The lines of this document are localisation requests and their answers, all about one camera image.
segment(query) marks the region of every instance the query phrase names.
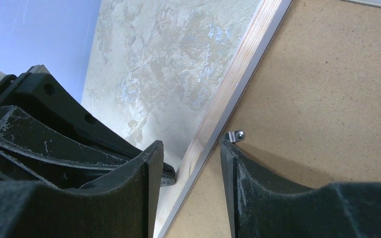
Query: scratch mark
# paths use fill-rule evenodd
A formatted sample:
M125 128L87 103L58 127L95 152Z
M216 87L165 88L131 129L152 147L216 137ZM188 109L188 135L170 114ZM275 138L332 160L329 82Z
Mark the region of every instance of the scratch mark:
M367 200L358 200L358 201L361 202L361 203L367 204L368 206L375 207L375 208L377 207L377 208L381 209L381 205L376 204L374 202L370 202L370 201L367 201Z
M12 32L15 30L15 28L17 26L17 19L18 19L19 10L20 10L20 8L18 8L17 14L15 15L14 20L12 21L11 31L9 32L10 36L12 36Z
M212 28L212 21L211 21L211 23L209 24L209 33L208 33L208 36L210 37L210 38L212 38L213 36L214 36L214 29Z
M47 141L45 141L45 147L46 147L46 153L49 153L49 151L47 150Z
M29 2L30 2L30 0L27 0L27 3L25 5L24 14L22 16L22 24L25 24L25 13L27 13L27 8L28 8L28 3Z
M358 229L359 224L356 222L356 220L353 217L354 215L350 211L351 205L349 201L342 194L339 185L334 184L333 189L335 190L339 200L341 201L342 209L344 210L345 216L347 217L347 219L351 222L351 228L353 229L354 233L356 234L357 237L363 237L363 234Z

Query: black plastic part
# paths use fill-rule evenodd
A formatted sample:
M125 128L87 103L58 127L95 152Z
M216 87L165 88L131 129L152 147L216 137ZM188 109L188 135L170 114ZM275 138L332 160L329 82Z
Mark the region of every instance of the black plastic part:
M10 116L12 119L7 123L12 127L0 137L2 180L40 178L60 188L78 187L141 153L94 118L48 73L5 77L0 82L1 123L9 107L19 108L16 112L22 112L22 116L20 119ZM54 138L52 143L49 141L51 137ZM19 148L30 152L19 153ZM72 163L64 163L66 158ZM84 168L75 163L88 165ZM174 168L164 163L161 186L173 185L175 174Z
M381 182L312 189L220 143L232 237L381 237Z
M163 144L155 141L80 189L0 181L0 238L152 238L162 167Z

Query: screw hole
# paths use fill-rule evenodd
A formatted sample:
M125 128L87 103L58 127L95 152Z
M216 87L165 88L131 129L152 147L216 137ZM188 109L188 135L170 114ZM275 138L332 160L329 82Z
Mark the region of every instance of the screw hole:
M45 90L45 93L49 96L55 94L55 87L52 86L52 84L46 84L45 87L43 88Z
M95 119L91 114L85 115L84 119L86 122L88 122L91 125L94 125L95 123L97 123L97 119Z

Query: metal screw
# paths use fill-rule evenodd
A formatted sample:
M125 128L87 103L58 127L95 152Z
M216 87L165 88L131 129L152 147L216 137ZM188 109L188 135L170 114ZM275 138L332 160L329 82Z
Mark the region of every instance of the metal screw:
M231 142L239 142L245 138L245 133L242 130L229 131L226 134L226 138Z
M245 133L242 131L242 130L238 130L236 132L236 137L239 139L239 140L243 140L243 138L245 137Z

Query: blue wall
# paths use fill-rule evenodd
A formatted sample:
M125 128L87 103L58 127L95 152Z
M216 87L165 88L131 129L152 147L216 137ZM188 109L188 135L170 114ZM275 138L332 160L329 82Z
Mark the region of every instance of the blue wall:
M101 0L0 0L0 71L44 64L81 101Z

